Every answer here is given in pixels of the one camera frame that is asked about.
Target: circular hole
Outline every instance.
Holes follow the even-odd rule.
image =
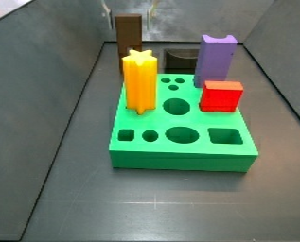
[[[170,98],[164,103],[165,111],[172,115],[184,115],[191,110],[191,104],[180,98]]]
[[[177,79],[174,80],[174,82],[177,82],[177,83],[185,83],[185,80],[184,80],[183,78],[177,78]]]
[[[199,139],[199,133],[188,127],[173,127],[165,132],[166,138],[179,144],[191,144]]]
[[[176,91],[179,89],[179,86],[177,85],[170,85],[169,86],[169,89],[173,90],[173,91]]]
[[[153,142],[157,140],[158,138],[158,134],[154,130],[146,130],[144,132],[144,135],[142,135],[144,139],[148,141],[148,142]]]
[[[161,78],[161,81],[169,83],[172,80],[169,78]]]

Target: red block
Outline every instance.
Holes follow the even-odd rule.
[[[203,88],[200,109],[204,112],[235,112],[243,96],[239,81],[207,80]]]

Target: purple block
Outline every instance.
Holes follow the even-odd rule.
[[[201,45],[196,62],[195,85],[203,87],[205,80],[225,80],[236,51],[237,40],[232,35],[224,39],[201,37]]]

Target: green block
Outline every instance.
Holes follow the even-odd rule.
[[[156,110],[126,108],[122,88],[109,145],[113,167],[239,171],[252,166],[256,149],[240,110],[203,112],[193,75],[157,78]]]

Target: yellow star block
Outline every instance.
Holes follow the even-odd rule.
[[[144,114],[156,108],[157,58],[152,50],[129,50],[124,57],[128,108]]]

